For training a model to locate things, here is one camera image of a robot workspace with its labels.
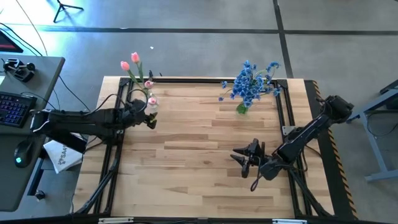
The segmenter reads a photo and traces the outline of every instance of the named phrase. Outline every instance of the computer mouse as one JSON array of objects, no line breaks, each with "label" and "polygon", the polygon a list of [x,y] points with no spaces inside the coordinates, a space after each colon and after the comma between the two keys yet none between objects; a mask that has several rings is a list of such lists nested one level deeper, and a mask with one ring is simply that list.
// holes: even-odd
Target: computer mouse
[{"label": "computer mouse", "polygon": [[27,167],[32,160],[33,142],[30,140],[21,141],[15,148],[14,162],[19,168]]}]

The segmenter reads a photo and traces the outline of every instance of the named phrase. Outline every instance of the blue flower bouquet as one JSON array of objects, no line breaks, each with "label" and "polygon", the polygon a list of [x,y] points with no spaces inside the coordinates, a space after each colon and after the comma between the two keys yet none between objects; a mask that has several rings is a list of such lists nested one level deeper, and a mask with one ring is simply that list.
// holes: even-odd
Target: blue flower bouquet
[{"label": "blue flower bouquet", "polygon": [[[241,96],[243,99],[236,107],[236,111],[239,114],[246,114],[248,109],[252,106],[254,99],[260,100],[262,95],[270,93],[277,96],[280,93],[280,88],[274,88],[271,85],[271,80],[275,74],[275,70],[280,67],[279,63],[271,62],[266,69],[253,74],[253,71],[256,71],[256,67],[256,64],[252,66],[248,60],[245,61],[243,63],[243,70],[236,77],[232,88],[227,90],[223,96],[219,97],[218,101],[223,101],[224,96],[232,91],[231,94],[229,94],[231,99],[235,99],[235,96]],[[223,88],[227,87],[227,81],[223,81],[221,84]]]}]

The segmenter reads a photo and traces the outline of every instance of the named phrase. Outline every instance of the wooden tabletop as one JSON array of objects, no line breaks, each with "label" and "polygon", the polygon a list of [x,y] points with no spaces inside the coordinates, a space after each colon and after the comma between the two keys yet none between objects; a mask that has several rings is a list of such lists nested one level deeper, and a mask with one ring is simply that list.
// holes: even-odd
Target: wooden tabletop
[{"label": "wooden tabletop", "polygon": [[[104,77],[98,104],[118,92],[119,79]],[[296,126],[305,126],[312,116],[304,81],[287,81]],[[251,192],[256,167],[244,179],[241,166],[229,156],[232,148],[245,147],[253,138],[266,143],[268,154],[282,144],[275,97],[262,96],[246,115],[240,115],[235,112],[239,99],[218,101],[224,93],[220,84],[156,83],[153,92],[160,103],[157,127],[126,130],[112,216],[294,217],[286,171],[272,181],[261,179]],[[104,108],[112,108],[114,101],[108,100]],[[319,150],[316,140],[308,145]],[[105,147],[85,154],[73,199],[75,208],[98,186]],[[305,155],[308,188],[333,213],[322,160],[309,150]],[[105,189],[102,207],[107,194]],[[303,208],[301,192],[298,195]]]}]

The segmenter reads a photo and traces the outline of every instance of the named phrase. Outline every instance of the concrete floor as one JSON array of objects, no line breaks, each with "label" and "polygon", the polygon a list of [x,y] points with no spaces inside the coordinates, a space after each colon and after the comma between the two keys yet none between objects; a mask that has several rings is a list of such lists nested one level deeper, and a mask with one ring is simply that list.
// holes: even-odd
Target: concrete floor
[{"label": "concrete floor", "polygon": [[[63,0],[85,10],[68,9],[67,15],[62,12],[60,22],[53,24],[57,9],[54,2],[20,0],[33,22],[43,25],[39,26],[39,32],[49,55],[66,58],[61,76],[90,108],[95,107],[102,77],[125,75],[119,62],[129,60],[134,51],[140,53],[144,69],[165,76],[230,77],[237,75],[246,59],[261,66],[271,60],[284,61],[278,34],[63,30],[71,26],[277,29],[272,0],[117,0],[117,4],[110,0]],[[287,30],[398,30],[398,2],[394,0],[279,0],[279,6]],[[2,2],[0,11],[2,8],[0,22],[10,24],[21,37],[44,52],[17,4]],[[357,107],[377,97],[381,88],[398,77],[396,35],[286,35],[286,43],[295,78],[316,80],[323,96],[339,94]],[[285,78],[286,71],[279,70],[276,76]],[[63,109],[83,109],[61,83],[55,89],[65,99],[61,101]],[[55,103],[53,96],[50,102]],[[390,124],[396,121],[396,117],[388,120]],[[389,129],[388,124],[381,126]],[[332,130],[360,219],[398,223],[398,178],[373,183],[364,179],[379,169],[362,125],[355,121],[334,126]],[[396,130],[384,142],[391,142],[394,136]],[[392,147],[396,145],[381,144],[390,169],[398,169],[398,151]],[[41,202],[24,197],[16,212],[1,212],[0,219],[68,213],[77,170],[78,167],[58,175],[46,170],[39,188],[49,197]]]}]

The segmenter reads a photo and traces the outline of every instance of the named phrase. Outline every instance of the tulip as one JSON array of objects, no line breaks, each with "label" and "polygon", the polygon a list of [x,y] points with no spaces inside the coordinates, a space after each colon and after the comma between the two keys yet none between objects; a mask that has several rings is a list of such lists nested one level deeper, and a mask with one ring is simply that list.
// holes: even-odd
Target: tulip
[{"label": "tulip", "polygon": [[139,56],[138,56],[137,52],[134,52],[131,54],[131,60],[134,63],[139,63]]},{"label": "tulip", "polygon": [[120,62],[120,67],[124,70],[124,71],[128,71],[130,69],[130,65],[127,62]]},{"label": "tulip", "polygon": [[152,88],[152,87],[154,87],[154,82],[151,82],[151,81],[146,81],[145,83],[144,83],[144,86],[146,87],[146,88]]},{"label": "tulip", "polygon": [[154,98],[154,97],[149,98],[148,99],[148,104],[149,105],[155,105],[156,104],[156,98]]}]

